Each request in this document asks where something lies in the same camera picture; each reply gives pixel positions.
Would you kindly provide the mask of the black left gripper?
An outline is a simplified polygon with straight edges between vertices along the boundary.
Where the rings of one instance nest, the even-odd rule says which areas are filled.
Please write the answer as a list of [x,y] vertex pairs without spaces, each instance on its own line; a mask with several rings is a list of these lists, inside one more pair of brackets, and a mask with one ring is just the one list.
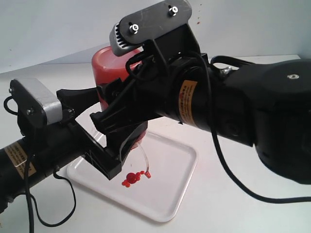
[[[99,102],[97,89],[56,91],[62,107],[83,112]],[[40,170],[64,167],[79,156],[84,156],[94,168],[108,180],[121,172],[121,162],[115,159],[107,148],[102,147],[77,121],[66,124],[54,123],[36,128],[25,113],[17,109],[17,124],[23,135],[21,145],[27,155],[33,155],[32,163]]]

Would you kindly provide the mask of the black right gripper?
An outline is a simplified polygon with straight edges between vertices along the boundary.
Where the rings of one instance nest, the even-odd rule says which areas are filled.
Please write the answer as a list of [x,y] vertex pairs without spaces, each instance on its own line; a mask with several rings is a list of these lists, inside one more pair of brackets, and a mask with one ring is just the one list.
[[143,51],[125,63],[126,81],[97,85],[99,102],[115,107],[90,114],[97,131],[114,133],[158,117],[208,130],[208,62],[189,25],[145,39],[140,46]]

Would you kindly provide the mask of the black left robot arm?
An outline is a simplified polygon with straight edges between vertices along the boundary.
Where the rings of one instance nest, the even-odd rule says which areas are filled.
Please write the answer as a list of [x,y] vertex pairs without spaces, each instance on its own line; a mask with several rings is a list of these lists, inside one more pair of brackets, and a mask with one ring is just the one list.
[[13,80],[9,89],[22,138],[0,150],[1,210],[80,156],[108,179],[120,173],[124,132],[99,127],[107,138],[106,146],[101,146],[76,120],[99,102],[95,87],[52,93],[43,85]]

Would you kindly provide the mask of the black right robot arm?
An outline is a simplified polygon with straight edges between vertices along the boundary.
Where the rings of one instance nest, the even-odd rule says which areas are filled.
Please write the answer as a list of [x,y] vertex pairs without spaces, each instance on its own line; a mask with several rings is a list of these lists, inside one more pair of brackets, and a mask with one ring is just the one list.
[[212,136],[254,146],[272,172],[301,184],[311,182],[311,62],[298,59],[254,64],[226,56],[214,61],[236,67],[218,69],[184,24],[168,30],[119,27],[110,42],[116,55],[135,46],[143,51],[125,67],[141,62],[125,81],[100,89],[108,108],[91,119],[102,133],[159,117],[188,124]]

